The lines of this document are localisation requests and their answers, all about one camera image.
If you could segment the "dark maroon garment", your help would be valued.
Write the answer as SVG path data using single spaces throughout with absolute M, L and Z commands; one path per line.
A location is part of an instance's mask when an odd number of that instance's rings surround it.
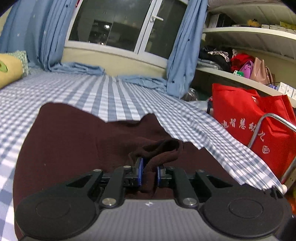
M 144 159 L 141 186 L 125 166 Z M 172 167 L 158 187 L 157 167 Z M 21 148 L 13 198 L 19 240 L 232 240 L 236 182 L 153 114 L 105 122 L 67 104 L 41 107 Z

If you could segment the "dark clothes pile on shelf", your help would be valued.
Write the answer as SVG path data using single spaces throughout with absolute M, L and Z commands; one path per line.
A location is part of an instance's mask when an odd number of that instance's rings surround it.
M 229 47 L 205 46 L 200 48 L 199 58 L 218 64 L 223 71 L 230 72 L 233 50 Z

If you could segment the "red clothing on shelf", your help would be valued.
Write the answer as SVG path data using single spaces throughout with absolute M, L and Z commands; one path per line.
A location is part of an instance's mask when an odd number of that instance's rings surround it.
M 248 61 L 254 62 L 255 58 L 246 53 L 238 53 L 236 56 L 232 57 L 230 59 L 231 73 L 233 73 L 235 70 L 239 71 L 242 68 L 242 66 Z

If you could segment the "blue white checked bedsheet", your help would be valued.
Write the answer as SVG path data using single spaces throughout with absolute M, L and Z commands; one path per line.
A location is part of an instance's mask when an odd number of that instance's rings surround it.
M 12 196 L 16 161 L 40 107 L 47 102 L 69 104 L 104 121 L 138 121 L 153 113 L 167 133 L 205 148 L 238 183 L 282 188 L 260 157 L 195 103 L 108 75 L 32 69 L 29 76 L 1 90 L 1 240 L 16 240 Z

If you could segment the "red fabric tote bag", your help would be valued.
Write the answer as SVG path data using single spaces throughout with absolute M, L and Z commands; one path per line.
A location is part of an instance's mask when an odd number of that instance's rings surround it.
M 254 89 L 215 83 L 212 85 L 213 116 L 236 140 L 248 145 L 260 126 L 251 150 L 278 179 L 295 158 L 295 132 L 274 118 L 273 113 L 295 124 L 295 113 L 286 95 L 260 96 Z

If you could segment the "right blue star curtain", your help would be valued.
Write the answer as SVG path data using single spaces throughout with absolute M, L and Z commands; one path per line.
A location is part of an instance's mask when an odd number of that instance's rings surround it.
M 189 90 L 199 59 L 207 0 L 189 1 L 166 66 L 166 78 L 126 75 L 124 82 L 182 98 Z

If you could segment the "blue star curtain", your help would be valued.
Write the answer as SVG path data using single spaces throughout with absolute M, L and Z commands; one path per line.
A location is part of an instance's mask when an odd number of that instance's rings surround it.
M 166 66 L 166 78 L 126 75 L 124 82 L 182 98 L 189 90 L 199 59 L 207 0 L 189 1 Z
M 76 1 L 17 1 L 1 33 L 1 52 L 26 51 L 29 64 L 45 71 L 104 75 L 100 66 L 62 62 Z

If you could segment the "purple small handbag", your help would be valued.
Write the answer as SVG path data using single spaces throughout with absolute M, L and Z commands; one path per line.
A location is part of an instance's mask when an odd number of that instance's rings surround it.
M 243 73 L 243 77 L 248 78 L 248 79 L 251 77 L 253 65 L 254 65 L 254 63 L 249 60 L 241 67 L 240 72 Z

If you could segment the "pink leather handbag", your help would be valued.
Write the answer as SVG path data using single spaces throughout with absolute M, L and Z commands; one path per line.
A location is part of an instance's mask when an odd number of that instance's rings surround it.
M 255 58 L 255 61 L 253 64 L 250 79 L 264 85 L 269 85 L 274 83 L 271 71 L 265 65 L 265 61 L 260 60 L 257 57 Z

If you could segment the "white framed window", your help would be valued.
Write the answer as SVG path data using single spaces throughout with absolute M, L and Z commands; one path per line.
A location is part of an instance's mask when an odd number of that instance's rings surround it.
M 166 68 L 188 1 L 78 1 L 65 46 Z

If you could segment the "yellow avocado print pillow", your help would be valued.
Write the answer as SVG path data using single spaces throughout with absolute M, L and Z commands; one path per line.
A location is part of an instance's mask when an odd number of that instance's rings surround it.
M 23 65 L 20 59 L 9 54 L 1 54 L 0 88 L 19 80 L 23 75 Z

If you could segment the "green checked small pillow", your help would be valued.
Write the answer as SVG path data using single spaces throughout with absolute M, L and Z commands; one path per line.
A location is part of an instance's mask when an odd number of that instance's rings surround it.
M 19 59 L 22 63 L 22 69 L 23 69 L 23 75 L 22 77 L 26 77 L 30 74 L 30 68 L 28 65 L 28 59 L 27 59 L 27 53 L 26 51 L 20 51 L 17 50 L 15 52 L 12 53 L 8 53 L 9 55 L 16 57 L 17 59 Z

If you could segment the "left blue star curtain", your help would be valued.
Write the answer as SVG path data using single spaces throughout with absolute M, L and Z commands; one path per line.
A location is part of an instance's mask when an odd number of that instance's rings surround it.
M 29 64 L 45 71 L 104 75 L 100 66 L 62 62 L 76 1 L 17 1 L 1 33 L 1 52 L 26 51 Z

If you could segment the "upper white shelf board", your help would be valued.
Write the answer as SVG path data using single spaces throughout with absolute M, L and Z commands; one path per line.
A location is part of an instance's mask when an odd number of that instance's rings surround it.
M 272 29 L 263 29 L 263 28 L 254 28 L 254 27 L 223 27 L 223 28 L 205 28 L 203 30 L 204 33 L 213 33 L 213 32 L 250 32 L 250 33 L 263 33 L 263 34 L 272 34 L 272 35 L 292 35 L 295 34 L 272 30 Z

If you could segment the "white wall shelf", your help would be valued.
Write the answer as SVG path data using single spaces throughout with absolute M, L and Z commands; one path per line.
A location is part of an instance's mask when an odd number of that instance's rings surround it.
M 209 68 L 209 67 L 197 67 L 196 71 L 199 71 L 203 74 L 209 74 L 211 78 L 215 77 L 215 78 L 219 78 L 221 80 L 231 82 L 236 85 L 242 85 L 244 88 L 249 87 L 249 88 L 256 89 L 258 92 L 260 92 L 262 94 L 267 94 L 270 96 L 283 95 L 283 93 L 281 93 L 271 87 L 268 87 L 267 85 L 264 85 L 264 84 L 254 81 L 254 80 L 250 80 L 248 78 L 241 77 L 239 75 L 235 75 L 235 74 L 225 72 L 222 70 L 217 70 L 217 69 L 213 69 L 213 68 Z

